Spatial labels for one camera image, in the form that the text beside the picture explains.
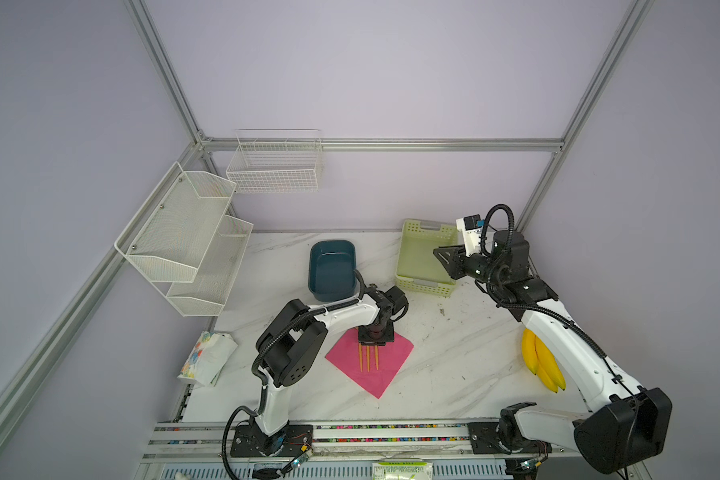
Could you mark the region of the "pink paper napkin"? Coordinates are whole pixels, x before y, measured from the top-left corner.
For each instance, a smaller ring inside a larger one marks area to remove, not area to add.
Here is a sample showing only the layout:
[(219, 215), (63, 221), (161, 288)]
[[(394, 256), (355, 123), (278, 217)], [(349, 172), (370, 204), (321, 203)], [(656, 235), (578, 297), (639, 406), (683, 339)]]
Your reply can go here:
[(380, 399), (413, 350), (413, 343), (399, 334), (384, 346), (362, 344), (355, 328), (344, 333), (325, 358), (367, 393)]

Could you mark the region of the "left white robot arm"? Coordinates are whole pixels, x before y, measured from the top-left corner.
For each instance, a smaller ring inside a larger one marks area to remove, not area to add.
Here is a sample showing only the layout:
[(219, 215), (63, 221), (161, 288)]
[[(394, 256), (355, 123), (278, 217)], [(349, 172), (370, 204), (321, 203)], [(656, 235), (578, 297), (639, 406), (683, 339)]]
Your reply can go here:
[(286, 443), (290, 388), (302, 380), (323, 354), (331, 334), (348, 336), (351, 354), (357, 353), (358, 372), (376, 373), (381, 356), (395, 342), (394, 324), (408, 312), (406, 294), (393, 286), (376, 285), (338, 302), (309, 306), (289, 301), (256, 342), (251, 371), (261, 381), (256, 411), (251, 415), (254, 448), (265, 456)]

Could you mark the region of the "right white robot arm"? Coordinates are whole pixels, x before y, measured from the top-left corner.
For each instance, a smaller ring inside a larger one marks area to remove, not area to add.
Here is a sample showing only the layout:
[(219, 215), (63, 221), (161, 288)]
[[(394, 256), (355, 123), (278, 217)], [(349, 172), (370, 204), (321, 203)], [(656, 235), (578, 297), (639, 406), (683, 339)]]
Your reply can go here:
[(567, 312), (559, 295), (531, 270), (530, 244), (514, 224), (494, 231), (488, 216), (456, 222), (460, 245), (433, 254), (454, 280), (473, 279), (497, 307), (524, 329), (527, 367), (548, 387), (570, 381), (587, 408), (577, 414), (533, 401), (502, 409), (495, 445), (518, 453), (534, 443), (579, 453), (602, 474), (623, 474), (664, 450), (672, 402), (619, 367)]

